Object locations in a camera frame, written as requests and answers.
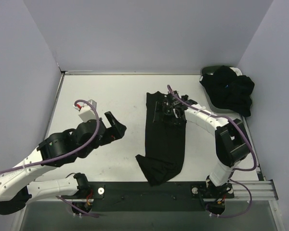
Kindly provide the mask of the black printed t shirt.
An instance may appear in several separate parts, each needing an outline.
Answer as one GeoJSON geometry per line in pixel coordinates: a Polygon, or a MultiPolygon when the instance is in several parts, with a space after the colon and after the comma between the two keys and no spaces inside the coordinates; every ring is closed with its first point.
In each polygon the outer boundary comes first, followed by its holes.
{"type": "Polygon", "coordinates": [[[150,186],[176,177],[184,164],[186,123],[153,122],[156,102],[164,98],[159,91],[146,94],[145,156],[135,157],[150,186]]]}

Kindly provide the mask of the black t shirt pile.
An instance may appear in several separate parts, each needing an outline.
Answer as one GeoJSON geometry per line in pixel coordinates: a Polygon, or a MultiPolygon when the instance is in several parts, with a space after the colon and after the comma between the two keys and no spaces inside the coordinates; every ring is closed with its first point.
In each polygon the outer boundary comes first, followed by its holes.
{"type": "Polygon", "coordinates": [[[251,94],[255,83],[250,77],[237,76],[226,65],[204,67],[201,76],[200,84],[215,108],[231,110],[244,117],[251,116],[251,94]]]}

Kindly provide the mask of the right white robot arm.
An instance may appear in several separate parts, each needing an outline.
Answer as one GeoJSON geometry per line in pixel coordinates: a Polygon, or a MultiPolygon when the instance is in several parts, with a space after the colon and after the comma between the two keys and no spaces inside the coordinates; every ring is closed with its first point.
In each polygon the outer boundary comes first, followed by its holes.
{"type": "Polygon", "coordinates": [[[175,91],[158,99],[155,104],[154,122],[179,127],[191,122],[215,137],[218,162],[207,179],[208,185],[220,187],[229,182],[237,165],[250,154],[248,139],[242,121],[218,116],[187,95],[179,98],[175,91]]]}

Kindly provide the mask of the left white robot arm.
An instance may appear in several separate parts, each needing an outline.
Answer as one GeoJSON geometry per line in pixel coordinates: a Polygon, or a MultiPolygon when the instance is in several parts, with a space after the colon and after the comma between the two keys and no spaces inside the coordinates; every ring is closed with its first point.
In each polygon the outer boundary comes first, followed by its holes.
{"type": "Polygon", "coordinates": [[[52,196],[85,198],[91,192],[87,177],[73,173],[59,180],[37,181],[43,174],[65,164],[87,157],[94,149],[124,137],[126,126],[111,112],[105,116],[110,123],[106,128],[102,119],[94,117],[76,128],[50,135],[16,166],[16,171],[0,174],[0,215],[9,215],[26,205],[52,196]]]}

